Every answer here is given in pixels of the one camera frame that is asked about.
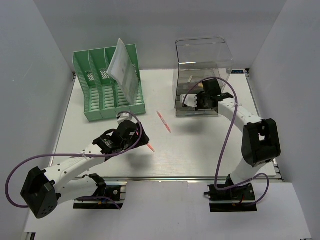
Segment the orange pen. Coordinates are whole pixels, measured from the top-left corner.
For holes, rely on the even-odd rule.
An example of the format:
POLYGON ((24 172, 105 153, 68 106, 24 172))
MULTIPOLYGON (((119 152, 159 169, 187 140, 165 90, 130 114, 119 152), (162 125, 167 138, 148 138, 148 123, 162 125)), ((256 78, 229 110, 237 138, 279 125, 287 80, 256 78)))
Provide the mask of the orange pen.
POLYGON ((155 152, 155 149, 154 149, 150 144, 147 144, 147 147, 148 147, 152 152, 155 152))

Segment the red pink pen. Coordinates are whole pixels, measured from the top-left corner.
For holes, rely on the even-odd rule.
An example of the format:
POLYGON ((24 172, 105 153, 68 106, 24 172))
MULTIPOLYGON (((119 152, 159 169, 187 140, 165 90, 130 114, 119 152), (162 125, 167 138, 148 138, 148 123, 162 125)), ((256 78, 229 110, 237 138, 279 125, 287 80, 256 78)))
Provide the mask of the red pink pen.
POLYGON ((168 130, 169 133, 172 133, 169 125, 167 124, 167 122, 165 121, 165 119, 163 118, 163 116, 161 115, 161 113, 159 111, 156 111, 158 117, 160 118, 160 120, 162 121, 162 123, 164 124, 165 128, 168 130))

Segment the clear acrylic drawer cabinet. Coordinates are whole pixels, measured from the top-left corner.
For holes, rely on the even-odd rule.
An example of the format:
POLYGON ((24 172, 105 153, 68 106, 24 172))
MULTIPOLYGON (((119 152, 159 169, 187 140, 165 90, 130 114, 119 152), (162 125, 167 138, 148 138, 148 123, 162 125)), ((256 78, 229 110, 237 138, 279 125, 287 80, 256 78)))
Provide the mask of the clear acrylic drawer cabinet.
POLYGON ((229 80, 234 61, 226 40, 221 36, 187 38, 177 40, 175 47, 178 62, 172 84, 175 115, 180 118, 217 116, 218 111, 183 107, 180 96, 204 91, 200 81, 205 78, 229 80))

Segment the clear plastic document folder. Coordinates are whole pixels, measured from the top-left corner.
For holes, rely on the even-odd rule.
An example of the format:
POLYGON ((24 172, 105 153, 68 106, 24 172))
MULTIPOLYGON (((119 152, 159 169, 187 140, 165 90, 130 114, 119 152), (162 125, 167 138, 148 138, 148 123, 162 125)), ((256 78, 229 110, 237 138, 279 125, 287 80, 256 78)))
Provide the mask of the clear plastic document folder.
POLYGON ((119 38, 107 74, 119 85, 130 105, 137 103, 139 79, 124 42, 119 38))

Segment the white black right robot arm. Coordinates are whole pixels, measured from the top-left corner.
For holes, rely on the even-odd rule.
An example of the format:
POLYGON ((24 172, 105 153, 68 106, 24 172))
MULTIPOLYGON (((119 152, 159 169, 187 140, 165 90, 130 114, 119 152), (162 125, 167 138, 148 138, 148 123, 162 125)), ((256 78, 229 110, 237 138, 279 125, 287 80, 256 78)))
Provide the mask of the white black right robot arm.
POLYGON ((224 187, 219 187, 217 181, 214 181, 214 187, 218 191, 225 190, 229 198, 236 200, 243 195, 243 186, 248 185, 259 175, 258 172, 263 166, 281 154, 277 123, 271 118, 263 119, 254 115, 244 108, 235 89, 226 80, 220 77, 207 77, 200 83, 203 85, 204 103, 230 120, 219 154, 215 178, 219 175, 233 127, 237 127, 242 133, 240 163, 228 176, 224 187))

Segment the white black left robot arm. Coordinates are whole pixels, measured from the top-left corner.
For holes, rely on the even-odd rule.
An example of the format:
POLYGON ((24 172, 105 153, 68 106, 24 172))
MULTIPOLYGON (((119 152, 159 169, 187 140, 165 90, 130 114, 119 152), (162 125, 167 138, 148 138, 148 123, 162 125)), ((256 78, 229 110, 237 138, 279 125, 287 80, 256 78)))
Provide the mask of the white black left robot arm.
POLYGON ((94 139, 79 156, 28 172, 20 195, 37 219, 42 219, 64 202, 75 199, 99 200, 105 196, 106 183, 96 173, 86 172, 112 157, 145 146, 150 139, 139 123, 121 122, 94 139))

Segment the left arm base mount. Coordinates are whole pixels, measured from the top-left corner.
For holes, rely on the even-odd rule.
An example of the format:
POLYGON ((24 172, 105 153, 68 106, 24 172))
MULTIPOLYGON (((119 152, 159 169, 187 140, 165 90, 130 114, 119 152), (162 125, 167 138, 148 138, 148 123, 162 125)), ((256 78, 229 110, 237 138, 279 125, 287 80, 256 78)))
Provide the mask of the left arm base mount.
POLYGON ((73 209, 77 210, 120 210, 126 198, 126 186, 120 183, 107 183, 102 177, 85 174, 81 180, 94 181, 94 192, 81 196, 73 202, 73 209))

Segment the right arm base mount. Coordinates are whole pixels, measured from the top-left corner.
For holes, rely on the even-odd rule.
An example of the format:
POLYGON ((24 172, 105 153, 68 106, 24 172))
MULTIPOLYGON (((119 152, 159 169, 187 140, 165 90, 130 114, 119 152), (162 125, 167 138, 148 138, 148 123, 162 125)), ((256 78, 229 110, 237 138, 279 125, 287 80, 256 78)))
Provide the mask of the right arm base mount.
POLYGON ((257 204, 253 185, 248 183, 228 190, 217 190, 214 184, 208 185, 203 195, 209 200, 211 213, 256 212, 257 204))

